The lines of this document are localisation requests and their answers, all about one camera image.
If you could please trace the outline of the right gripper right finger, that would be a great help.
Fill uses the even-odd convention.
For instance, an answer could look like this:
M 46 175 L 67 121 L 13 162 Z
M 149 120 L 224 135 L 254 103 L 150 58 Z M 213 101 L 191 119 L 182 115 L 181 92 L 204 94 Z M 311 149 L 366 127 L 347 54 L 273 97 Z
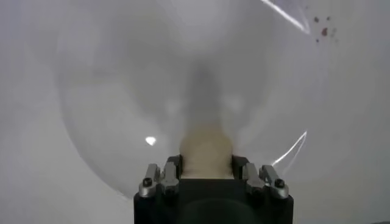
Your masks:
M 245 182 L 248 194 L 262 194 L 267 190 L 273 198 L 287 199 L 289 187 L 277 174 L 272 165 L 262 165 L 259 169 L 242 156 L 232 156 L 232 174 L 235 180 Z

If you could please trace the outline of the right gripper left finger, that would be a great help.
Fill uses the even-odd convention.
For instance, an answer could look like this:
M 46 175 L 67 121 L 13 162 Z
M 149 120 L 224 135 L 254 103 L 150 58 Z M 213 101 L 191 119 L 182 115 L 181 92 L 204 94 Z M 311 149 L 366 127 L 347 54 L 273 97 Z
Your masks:
M 182 173 L 182 156 L 170 156 L 161 170 L 157 164 L 149 164 L 142 182 L 138 186 L 138 195 L 152 198 L 160 188 L 164 195 L 175 195 L 179 191 L 179 180 Z

